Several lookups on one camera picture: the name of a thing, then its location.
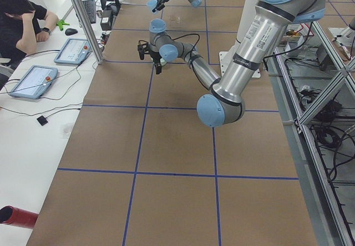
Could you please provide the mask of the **aluminium frame rack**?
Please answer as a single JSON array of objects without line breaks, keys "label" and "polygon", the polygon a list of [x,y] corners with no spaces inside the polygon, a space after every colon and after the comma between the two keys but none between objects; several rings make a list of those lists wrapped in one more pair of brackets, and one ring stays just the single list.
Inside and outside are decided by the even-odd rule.
[{"label": "aluminium frame rack", "polygon": [[306,0],[310,29],[301,46],[278,46],[270,59],[293,111],[293,130],[306,155],[320,245],[354,244],[354,54],[328,30],[327,0]]}]

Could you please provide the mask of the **far teach pendant tablet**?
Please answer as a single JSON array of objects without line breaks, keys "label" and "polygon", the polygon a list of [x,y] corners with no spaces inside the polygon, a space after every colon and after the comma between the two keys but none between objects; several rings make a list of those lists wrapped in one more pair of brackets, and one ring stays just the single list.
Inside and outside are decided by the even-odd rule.
[{"label": "far teach pendant tablet", "polygon": [[55,57],[54,63],[79,65],[90,51],[91,46],[86,39],[69,38]]}]

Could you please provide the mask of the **black power adapter box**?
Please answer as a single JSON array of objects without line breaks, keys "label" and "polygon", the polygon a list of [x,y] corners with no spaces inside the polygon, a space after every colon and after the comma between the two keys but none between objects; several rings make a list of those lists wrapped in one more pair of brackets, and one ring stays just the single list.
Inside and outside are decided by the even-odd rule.
[{"label": "black power adapter box", "polygon": [[114,24],[114,15],[112,10],[104,10],[100,20],[100,26],[103,31],[111,31]]}]

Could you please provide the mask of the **green plastic clamp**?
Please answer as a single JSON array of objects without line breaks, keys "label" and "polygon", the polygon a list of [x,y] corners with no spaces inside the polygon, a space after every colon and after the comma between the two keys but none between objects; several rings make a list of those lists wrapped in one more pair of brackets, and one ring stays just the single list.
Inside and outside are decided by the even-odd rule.
[{"label": "green plastic clamp", "polygon": [[60,19],[56,24],[56,26],[59,28],[60,31],[63,31],[64,26],[69,26],[69,25],[70,24],[66,23],[65,20],[63,20],[63,19]]}]

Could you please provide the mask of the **aluminium frame post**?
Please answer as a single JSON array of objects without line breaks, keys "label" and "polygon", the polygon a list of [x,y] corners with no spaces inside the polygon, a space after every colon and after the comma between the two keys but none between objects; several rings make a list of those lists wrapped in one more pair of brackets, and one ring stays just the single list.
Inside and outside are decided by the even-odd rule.
[{"label": "aluminium frame post", "polygon": [[92,48],[92,51],[95,55],[95,59],[98,64],[101,64],[103,61],[102,50],[99,47],[97,38],[92,29],[89,17],[85,11],[82,0],[71,0],[73,8],[78,16],[79,22],[82,25],[85,36]]}]

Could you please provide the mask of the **black computer keyboard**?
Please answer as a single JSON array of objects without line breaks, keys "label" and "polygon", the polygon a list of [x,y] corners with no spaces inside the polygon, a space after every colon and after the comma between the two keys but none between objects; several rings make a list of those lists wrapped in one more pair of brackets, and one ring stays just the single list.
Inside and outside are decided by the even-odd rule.
[{"label": "black computer keyboard", "polygon": [[96,23],[96,4],[95,0],[82,0],[85,12],[91,24]]}]

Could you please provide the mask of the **near teach pendant tablet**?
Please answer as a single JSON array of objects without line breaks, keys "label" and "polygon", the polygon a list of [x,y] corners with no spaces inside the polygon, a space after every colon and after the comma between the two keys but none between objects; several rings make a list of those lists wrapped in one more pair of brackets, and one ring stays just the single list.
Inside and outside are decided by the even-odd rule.
[{"label": "near teach pendant tablet", "polygon": [[38,99],[57,78],[58,69],[33,65],[9,92],[11,97]]}]

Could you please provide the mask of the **mint green ceramic bowl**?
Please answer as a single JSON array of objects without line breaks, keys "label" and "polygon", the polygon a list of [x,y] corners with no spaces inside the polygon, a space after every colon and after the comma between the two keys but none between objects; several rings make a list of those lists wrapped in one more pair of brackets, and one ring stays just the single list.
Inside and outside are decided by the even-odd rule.
[{"label": "mint green ceramic bowl", "polygon": [[161,59],[161,60],[160,60],[160,64],[161,64],[162,66],[164,66],[164,65],[167,64],[167,61],[165,61],[164,59]]}]

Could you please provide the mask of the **light blue plastic cup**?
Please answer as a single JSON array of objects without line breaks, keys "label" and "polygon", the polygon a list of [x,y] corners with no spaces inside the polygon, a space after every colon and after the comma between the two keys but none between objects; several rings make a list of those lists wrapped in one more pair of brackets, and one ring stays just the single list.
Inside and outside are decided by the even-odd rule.
[{"label": "light blue plastic cup", "polygon": [[146,6],[149,8],[149,11],[153,14],[157,14],[158,13],[158,0],[149,0],[147,3],[146,3]]}]

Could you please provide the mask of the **teach pendant tablet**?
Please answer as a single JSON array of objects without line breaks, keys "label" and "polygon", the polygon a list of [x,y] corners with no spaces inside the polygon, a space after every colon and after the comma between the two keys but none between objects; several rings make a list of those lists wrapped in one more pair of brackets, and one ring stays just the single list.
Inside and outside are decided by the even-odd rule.
[{"label": "teach pendant tablet", "polygon": [[86,39],[69,38],[55,57],[54,63],[79,65],[90,51],[91,46]]},{"label": "teach pendant tablet", "polygon": [[9,92],[11,97],[38,99],[57,78],[58,69],[33,65]]}]

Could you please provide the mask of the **person in black shirt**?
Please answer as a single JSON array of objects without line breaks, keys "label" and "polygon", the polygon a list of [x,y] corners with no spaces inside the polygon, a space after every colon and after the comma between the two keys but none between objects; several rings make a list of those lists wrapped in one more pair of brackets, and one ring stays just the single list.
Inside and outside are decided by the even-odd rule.
[{"label": "person in black shirt", "polygon": [[13,66],[49,39],[58,16],[29,0],[1,0],[1,58]]}]

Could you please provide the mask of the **small black square device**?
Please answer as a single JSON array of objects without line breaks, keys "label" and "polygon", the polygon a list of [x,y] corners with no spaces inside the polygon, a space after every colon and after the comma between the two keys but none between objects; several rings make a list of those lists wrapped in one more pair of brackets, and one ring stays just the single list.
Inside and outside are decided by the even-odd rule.
[{"label": "small black square device", "polygon": [[48,123],[48,120],[45,116],[39,116],[37,118],[37,122],[41,125],[41,126],[44,126],[45,124]]}]

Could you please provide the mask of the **red cylinder tube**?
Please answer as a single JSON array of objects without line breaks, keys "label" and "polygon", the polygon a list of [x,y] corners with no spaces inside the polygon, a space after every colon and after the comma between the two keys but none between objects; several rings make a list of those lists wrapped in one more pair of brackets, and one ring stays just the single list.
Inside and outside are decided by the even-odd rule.
[{"label": "red cylinder tube", "polygon": [[38,214],[7,205],[1,209],[1,224],[33,229]]}]

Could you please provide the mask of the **black computer mouse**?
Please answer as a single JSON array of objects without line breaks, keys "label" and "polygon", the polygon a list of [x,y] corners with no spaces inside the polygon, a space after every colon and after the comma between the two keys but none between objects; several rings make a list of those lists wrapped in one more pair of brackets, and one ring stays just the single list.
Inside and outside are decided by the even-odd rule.
[{"label": "black computer mouse", "polygon": [[65,30],[65,35],[66,36],[71,36],[71,35],[74,35],[74,34],[77,34],[77,33],[78,33],[78,30],[74,29],[74,28],[67,28]]}]

